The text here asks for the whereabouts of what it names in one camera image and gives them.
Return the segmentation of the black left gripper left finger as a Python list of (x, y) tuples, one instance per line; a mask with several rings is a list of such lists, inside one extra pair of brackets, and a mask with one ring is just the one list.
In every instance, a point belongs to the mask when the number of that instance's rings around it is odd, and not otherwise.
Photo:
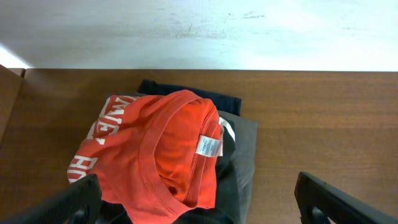
[(101, 208), (97, 175), (89, 174), (58, 194), (30, 207), (1, 224), (94, 224)]

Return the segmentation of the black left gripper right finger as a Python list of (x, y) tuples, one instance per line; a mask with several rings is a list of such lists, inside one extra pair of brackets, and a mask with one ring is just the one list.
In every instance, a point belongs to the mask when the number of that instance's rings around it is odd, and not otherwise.
[(308, 172), (298, 174), (294, 195), (305, 224), (397, 224), (397, 219)]

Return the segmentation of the red orange soccer t-shirt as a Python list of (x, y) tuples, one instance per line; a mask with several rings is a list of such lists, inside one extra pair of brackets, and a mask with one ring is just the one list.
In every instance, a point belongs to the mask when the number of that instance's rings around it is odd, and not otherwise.
[(72, 159), (74, 183), (98, 176), (102, 199), (121, 204), (133, 223), (172, 223), (214, 208), (217, 144), (213, 102), (188, 90), (110, 96)]

